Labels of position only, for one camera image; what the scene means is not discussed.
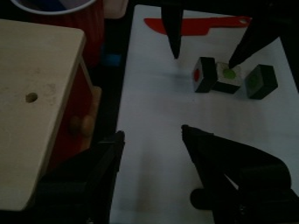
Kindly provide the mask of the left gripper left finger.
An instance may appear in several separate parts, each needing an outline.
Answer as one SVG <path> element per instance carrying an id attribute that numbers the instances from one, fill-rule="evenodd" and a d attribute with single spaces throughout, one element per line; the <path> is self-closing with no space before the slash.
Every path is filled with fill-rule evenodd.
<path id="1" fill-rule="evenodd" d="M 126 133 L 63 162 L 38 185 L 36 224 L 108 224 Z"/>

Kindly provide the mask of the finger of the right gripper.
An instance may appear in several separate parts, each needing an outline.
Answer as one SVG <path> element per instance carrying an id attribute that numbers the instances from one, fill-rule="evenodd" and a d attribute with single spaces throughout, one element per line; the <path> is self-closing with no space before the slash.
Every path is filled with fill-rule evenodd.
<path id="1" fill-rule="evenodd" d="M 162 20 L 172 56 L 178 59 L 182 47 L 183 7 L 179 4 L 163 5 Z"/>
<path id="2" fill-rule="evenodd" d="M 242 64 L 259 50 L 270 45 L 281 36 L 283 16 L 269 12 L 251 19 L 243 38 L 229 60 L 229 67 Z"/>

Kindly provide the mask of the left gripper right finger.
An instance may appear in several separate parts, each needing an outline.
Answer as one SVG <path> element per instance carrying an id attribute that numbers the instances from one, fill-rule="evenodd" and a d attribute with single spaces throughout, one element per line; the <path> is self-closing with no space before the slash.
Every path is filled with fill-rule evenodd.
<path id="1" fill-rule="evenodd" d="M 299 224 L 299 196 L 286 163 L 255 147 L 182 126 L 203 187 L 191 204 L 215 224 Z"/>

